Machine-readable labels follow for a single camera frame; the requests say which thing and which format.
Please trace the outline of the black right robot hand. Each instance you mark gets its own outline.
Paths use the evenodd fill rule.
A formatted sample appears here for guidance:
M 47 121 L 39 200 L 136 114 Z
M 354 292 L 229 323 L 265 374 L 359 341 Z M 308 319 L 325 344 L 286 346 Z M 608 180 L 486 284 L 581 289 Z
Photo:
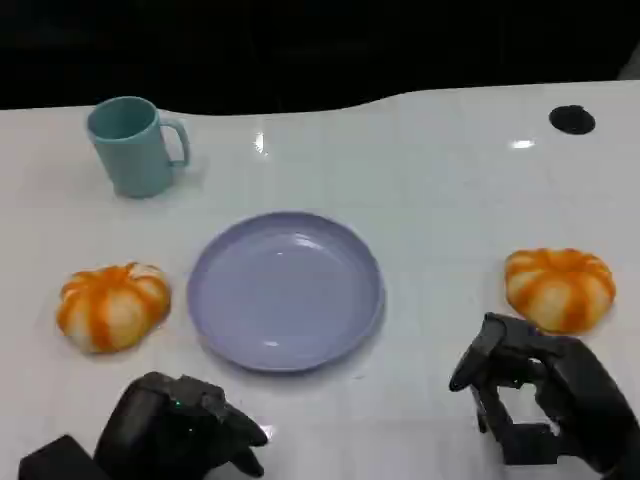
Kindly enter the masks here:
M 546 423 L 516 423 L 500 399 L 502 387 L 535 388 Z M 583 460 L 603 479 L 639 476 L 639 421 L 616 382 L 581 340 L 547 335 L 532 323 L 497 313 L 462 355 L 449 382 L 470 389 L 478 428 L 491 433 L 508 466 Z

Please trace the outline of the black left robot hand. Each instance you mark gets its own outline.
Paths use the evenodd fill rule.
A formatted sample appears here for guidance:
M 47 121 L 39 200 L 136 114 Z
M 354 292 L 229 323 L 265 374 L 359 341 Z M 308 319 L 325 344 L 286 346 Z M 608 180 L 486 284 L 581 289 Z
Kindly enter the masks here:
M 107 421 L 93 459 L 112 479 L 203 479 L 232 464 L 260 478 L 260 426 L 194 377 L 152 371 L 132 381 Z

